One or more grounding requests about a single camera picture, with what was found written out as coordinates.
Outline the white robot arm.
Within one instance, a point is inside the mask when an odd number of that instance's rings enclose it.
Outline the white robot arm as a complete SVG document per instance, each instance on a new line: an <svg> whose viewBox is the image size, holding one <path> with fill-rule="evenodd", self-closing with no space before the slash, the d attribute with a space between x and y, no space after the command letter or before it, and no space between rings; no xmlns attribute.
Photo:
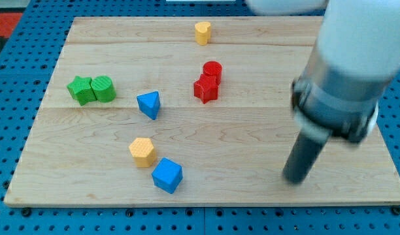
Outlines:
<svg viewBox="0 0 400 235"><path fill-rule="evenodd" d="M308 63L293 83L301 138L362 141L373 129L378 101L400 70L400 0L249 1L258 15L324 10Z"/></svg>

